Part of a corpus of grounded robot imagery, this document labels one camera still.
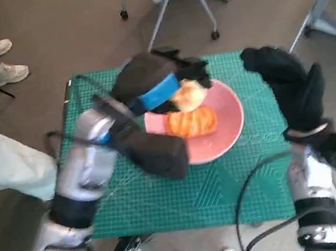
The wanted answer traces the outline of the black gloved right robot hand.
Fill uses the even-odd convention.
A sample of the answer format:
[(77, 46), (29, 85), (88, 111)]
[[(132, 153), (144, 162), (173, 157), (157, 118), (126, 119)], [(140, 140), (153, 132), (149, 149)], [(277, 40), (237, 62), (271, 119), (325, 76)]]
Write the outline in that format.
[(328, 123), (323, 117), (324, 77), (321, 66), (309, 70), (291, 53), (278, 47), (244, 49), (244, 69), (255, 72), (272, 89), (288, 128), (307, 133)]

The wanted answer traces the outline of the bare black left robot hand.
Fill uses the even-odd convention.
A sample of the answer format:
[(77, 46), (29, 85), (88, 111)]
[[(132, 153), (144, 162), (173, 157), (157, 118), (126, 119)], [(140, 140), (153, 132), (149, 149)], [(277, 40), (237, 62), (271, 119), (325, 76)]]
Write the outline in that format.
[(195, 82), (204, 91), (212, 87), (207, 61), (182, 58), (175, 47), (152, 49), (134, 55), (122, 68), (110, 91), (111, 97), (127, 106), (136, 116), (183, 111), (175, 99), (182, 84)]

